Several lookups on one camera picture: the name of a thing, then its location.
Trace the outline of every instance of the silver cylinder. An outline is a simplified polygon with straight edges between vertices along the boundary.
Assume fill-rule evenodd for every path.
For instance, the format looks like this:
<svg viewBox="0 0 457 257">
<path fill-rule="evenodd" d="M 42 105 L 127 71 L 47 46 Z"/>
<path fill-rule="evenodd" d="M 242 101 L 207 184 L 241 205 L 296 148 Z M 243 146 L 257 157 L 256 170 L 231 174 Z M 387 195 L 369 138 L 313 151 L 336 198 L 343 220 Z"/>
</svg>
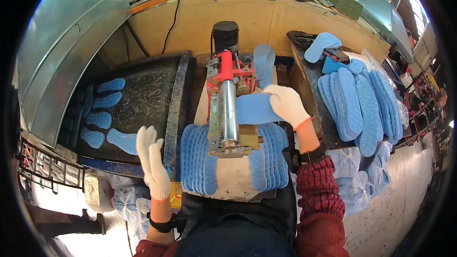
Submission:
<svg viewBox="0 0 457 257">
<path fill-rule="evenodd" d="M 232 81 L 221 83 L 221 147 L 233 150 L 239 145 L 236 118 L 236 87 Z"/>
</svg>

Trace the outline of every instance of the black electric motor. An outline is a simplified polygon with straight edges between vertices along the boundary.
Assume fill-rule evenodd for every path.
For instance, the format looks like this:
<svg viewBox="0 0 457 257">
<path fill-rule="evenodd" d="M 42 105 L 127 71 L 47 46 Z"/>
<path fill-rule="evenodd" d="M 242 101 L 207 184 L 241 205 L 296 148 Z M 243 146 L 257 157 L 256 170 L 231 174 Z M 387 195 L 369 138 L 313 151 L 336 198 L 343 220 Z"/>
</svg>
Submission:
<svg viewBox="0 0 457 257">
<path fill-rule="evenodd" d="M 238 24 L 233 21 L 221 21 L 214 24 L 212 36 L 215 53 L 220 53 L 224 49 L 238 53 L 238 32 Z"/>
</svg>

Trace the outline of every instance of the window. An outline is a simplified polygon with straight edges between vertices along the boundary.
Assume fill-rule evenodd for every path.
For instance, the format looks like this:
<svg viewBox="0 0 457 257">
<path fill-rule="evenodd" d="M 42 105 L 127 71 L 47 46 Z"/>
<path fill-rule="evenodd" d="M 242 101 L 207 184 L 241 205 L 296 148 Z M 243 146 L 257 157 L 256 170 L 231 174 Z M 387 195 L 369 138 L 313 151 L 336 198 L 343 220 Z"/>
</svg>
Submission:
<svg viewBox="0 0 457 257">
<path fill-rule="evenodd" d="M 424 33 L 424 28 L 426 23 L 429 22 L 427 14 L 424 10 L 424 7 L 420 3 L 419 0 L 409 0 L 411 3 L 411 8 L 413 9 L 414 12 L 414 19 L 416 21 L 416 27 L 417 27 L 417 33 L 419 34 L 419 37 L 422 36 Z"/>
</svg>

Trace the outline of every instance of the white knit glove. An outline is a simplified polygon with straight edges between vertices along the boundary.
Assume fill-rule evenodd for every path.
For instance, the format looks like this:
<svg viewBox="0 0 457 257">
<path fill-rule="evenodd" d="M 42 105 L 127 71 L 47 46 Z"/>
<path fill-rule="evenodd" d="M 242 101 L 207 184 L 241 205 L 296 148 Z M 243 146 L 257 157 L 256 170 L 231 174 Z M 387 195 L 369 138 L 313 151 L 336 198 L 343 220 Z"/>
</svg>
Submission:
<svg viewBox="0 0 457 257">
<path fill-rule="evenodd" d="M 154 126 L 150 126 L 148 129 L 142 126 L 137 134 L 137 153 L 151 198 L 162 201 L 169 197 L 171 182 L 160 157 L 160 149 L 164 140 L 160 138 L 156 141 L 156 138 L 157 130 Z"/>
<path fill-rule="evenodd" d="M 271 94 L 270 104 L 273 111 L 294 129 L 309 118 L 300 95 L 294 89 L 271 84 L 263 92 Z"/>
</svg>

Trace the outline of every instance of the red sleeve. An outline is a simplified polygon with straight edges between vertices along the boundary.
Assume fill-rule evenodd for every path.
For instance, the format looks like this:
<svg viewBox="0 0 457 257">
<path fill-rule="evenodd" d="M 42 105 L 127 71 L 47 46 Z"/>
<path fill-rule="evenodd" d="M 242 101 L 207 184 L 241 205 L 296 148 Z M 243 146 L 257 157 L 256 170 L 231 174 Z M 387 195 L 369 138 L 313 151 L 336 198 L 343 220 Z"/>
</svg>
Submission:
<svg viewBox="0 0 457 257">
<path fill-rule="evenodd" d="M 178 244 L 179 241 L 171 246 L 166 246 L 149 240 L 141 240 L 137 245 L 134 257 L 173 257 Z"/>
<path fill-rule="evenodd" d="M 302 208 L 297 226 L 299 256 L 349 256 L 343 248 L 345 206 L 338 195 L 330 157 L 300 167 L 297 175 L 298 205 Z"/>
</svg>

